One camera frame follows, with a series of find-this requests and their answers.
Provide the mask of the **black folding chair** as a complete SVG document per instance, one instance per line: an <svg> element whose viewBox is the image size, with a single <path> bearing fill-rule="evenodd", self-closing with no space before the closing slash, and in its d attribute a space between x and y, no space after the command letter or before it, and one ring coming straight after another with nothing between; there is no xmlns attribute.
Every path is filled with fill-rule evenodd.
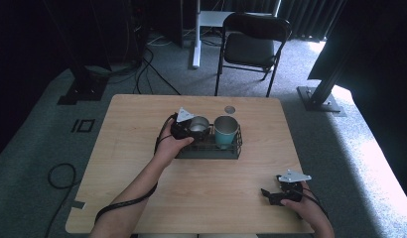
<svg viewBox="0 0 407 238"><path fill-rule="evenodd" d="M266 96L270 95L282 50L292 34L291 24L271 15L232 13L222 23L214 95L218 95L223 69L272 72Z"/></svg>

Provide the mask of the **plain steel cup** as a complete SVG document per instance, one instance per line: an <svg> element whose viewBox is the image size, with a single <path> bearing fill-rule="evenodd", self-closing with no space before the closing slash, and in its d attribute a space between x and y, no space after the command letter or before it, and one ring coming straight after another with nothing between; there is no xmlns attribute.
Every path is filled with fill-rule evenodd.
<svg viewBox="0 0 407 238"><path fill-rule="evenodd" d="M193 133L205 133L209 129L209 122L205 117L196 116L192 119L189 129Z"/></svg>

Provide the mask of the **dark curtain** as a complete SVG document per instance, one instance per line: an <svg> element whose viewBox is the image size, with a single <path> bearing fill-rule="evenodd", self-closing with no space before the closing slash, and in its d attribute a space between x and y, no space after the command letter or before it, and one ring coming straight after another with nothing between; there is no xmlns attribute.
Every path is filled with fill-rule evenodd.
<svg viewBox="0 0 407 238"><path fill-rule="evenodd" d="M329 37L346 0L280 0L278 16L289 21L291 39L322 41Z"/></svg>

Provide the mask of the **black stand with base plate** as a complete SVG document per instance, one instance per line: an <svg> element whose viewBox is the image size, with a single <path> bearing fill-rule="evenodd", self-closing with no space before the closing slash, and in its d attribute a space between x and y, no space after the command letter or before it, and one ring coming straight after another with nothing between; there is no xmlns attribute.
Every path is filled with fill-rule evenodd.
<svg viewBox="0 0 407 238"><path fill-rule="evenodd" d="M73 82L67 93L60 97L58 105L76 105L79 101L100 101L109 77L89 71L71 49L66 50L65 59L73 75Z"/></svg>

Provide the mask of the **black slanted stand with base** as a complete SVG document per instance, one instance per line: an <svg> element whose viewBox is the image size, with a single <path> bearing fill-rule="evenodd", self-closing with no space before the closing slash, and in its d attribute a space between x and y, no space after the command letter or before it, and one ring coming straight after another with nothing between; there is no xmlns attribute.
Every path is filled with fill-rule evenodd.
<svg viewBox="0 0 407 238"><path fill-rule="evenodd" d="M346 114L341 106L338 106L332 95L332 90L342 73L344 64L347 62L348 53L345 53L332 74L321 81L317 87L298 86L297 91L307 111L331 112L335 117L345 117Z"/></svg>

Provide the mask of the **person's right hand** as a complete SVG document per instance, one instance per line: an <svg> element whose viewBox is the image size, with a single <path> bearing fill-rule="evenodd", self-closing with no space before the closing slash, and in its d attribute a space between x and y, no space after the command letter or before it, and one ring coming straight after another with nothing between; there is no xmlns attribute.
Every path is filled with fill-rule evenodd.
<svg viewBox="0 0 407 238"><path fill-rule="evenodd" d="M310 191L308 185L303 182L303 197L300 202L293 201L290 199L282 199L281 203L297 212L304 220L308 223L315 223L321 221L325 214L318 205L318 200L314 194Z"/></svg>

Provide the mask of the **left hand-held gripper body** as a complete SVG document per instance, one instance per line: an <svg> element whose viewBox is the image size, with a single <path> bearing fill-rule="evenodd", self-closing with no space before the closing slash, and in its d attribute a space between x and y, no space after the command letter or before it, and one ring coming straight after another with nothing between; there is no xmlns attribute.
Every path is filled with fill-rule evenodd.
<svg viewBox="0 0 407 238"><path fill-rule="evenodd" d="M195 115L181 107L177 113L173 115L174 122L171 125L171 134L177 140L185 139L190 136L192 120Z"/></svg>

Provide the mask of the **dark wire basket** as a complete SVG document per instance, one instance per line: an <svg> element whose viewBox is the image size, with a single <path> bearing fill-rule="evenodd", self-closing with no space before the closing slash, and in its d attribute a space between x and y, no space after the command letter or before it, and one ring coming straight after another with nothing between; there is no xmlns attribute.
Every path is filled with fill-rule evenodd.
<svg viewBox="0 0 407 238"><path fill-rule="evenodd" d="M176 155L177 159L209 159L209 160L237 160L241 153L242 137L241 130L235 133L230 144L217 144L215 142L215 130L209 125L209 134L202 142L192 143L185 146Z"/></svg>

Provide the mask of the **person's left hand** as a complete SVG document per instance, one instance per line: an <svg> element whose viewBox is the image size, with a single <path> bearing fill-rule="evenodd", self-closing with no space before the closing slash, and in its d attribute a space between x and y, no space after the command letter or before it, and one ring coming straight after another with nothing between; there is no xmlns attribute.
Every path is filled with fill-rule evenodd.
<svg viewBox="0 0 407 238"><path fill-rule="evenodd" d="M163 167L167 167L180 150L193 141L193 137L180 140L174 138L171 134L170 127L167 127L161 135L152 161L159 163Z"/></svg>

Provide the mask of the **teal steel cup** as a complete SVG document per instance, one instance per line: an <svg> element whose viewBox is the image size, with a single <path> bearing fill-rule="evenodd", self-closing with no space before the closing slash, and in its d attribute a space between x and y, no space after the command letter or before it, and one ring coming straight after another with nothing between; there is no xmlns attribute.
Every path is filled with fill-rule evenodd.
<svg viewBox="0 0 407 238"><path fill-rule="evenodd" d="M214 120L213 127L216 145L222 150L229 148L239 128L236 119L226 115L219 116Z"/></svg>

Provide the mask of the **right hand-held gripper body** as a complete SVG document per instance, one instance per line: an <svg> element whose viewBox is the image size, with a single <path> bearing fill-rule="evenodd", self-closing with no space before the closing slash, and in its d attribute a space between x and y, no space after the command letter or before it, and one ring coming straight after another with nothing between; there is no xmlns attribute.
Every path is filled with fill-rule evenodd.
<svg viewBox="0 0 407 238"><path fill-rule="evenodd" d="M303 197L302 182L310 180L312 177L302 173L287 170L282 175L277 175L277 181L284 193L285 199L300 201Z"/></svg>

